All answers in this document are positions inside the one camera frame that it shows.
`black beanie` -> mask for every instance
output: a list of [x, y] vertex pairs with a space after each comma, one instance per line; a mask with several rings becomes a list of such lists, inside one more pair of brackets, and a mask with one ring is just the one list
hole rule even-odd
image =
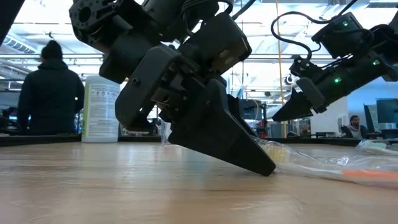
[[42, 50], [42, 57], [45, 60], [62, 59], [61, 46], [55, 40], [50, 40], [50, 42], [48, 42], [47, 46], [45, 46]]

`black hoodie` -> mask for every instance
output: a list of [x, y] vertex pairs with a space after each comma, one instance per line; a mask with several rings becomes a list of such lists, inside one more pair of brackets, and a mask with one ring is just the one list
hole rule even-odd
[[79, 76], [62, 60], [46, 60], [38, 68], [22, 85], [19, 124], [30, 135], [74, 133], [75, 114], [83, 108], [85, 91]]

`black screw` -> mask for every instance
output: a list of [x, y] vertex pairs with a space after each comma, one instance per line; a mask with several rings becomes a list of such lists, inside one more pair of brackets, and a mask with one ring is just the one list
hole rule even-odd
[[132, 83], [133, 86], [139, 86], [141, 84], [141, 81], [138, 78], [133, 78], [131, 80], [131, 83]]

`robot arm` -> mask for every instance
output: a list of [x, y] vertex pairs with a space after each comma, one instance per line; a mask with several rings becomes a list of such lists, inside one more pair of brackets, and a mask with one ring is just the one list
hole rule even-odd
[[[231, 0], [80, 0], [70, 17], [77, 38], [106, 54], [99, 74], [116, 83], [128, 78], [116, 100], [125, 128], [150, 127], [147, 115], [157, 105], [159, 116], [172, 123], [171, 143], [269, 175], [275, 164], [221, 78], [251, 53], [234, 19], [254, 1], [231, 17]], [[229, 7], [215, 16], [218, 2]], [[178, 49], [162, 43], [173, 40], [181, 43]]]
[[318, 67], [310, 61], [311, 52], [307, 58], [297, 57], [290, 71], [299, 77], [296, 83], [301, 92], [293, 90], [290, 100], [272, 117], [274, 121], [312, 116], [311, 109], [322, 113], [331, 103], [379, 77], [398, 81], [398, 67], [394, 66], [398, 63], [398, 12], [389, 25], [370, 30], [363, 29], [350, 12], [337, 15], [327, 24], [312, 40], [339, 59]]

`table surface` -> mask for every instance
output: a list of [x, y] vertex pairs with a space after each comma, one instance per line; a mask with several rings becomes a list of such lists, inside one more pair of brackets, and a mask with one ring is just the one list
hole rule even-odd
[[398, 190], [261, 177], [177, 146], [74, 142], [0, 148], [4, 224], [380, 224], [397, 219]]

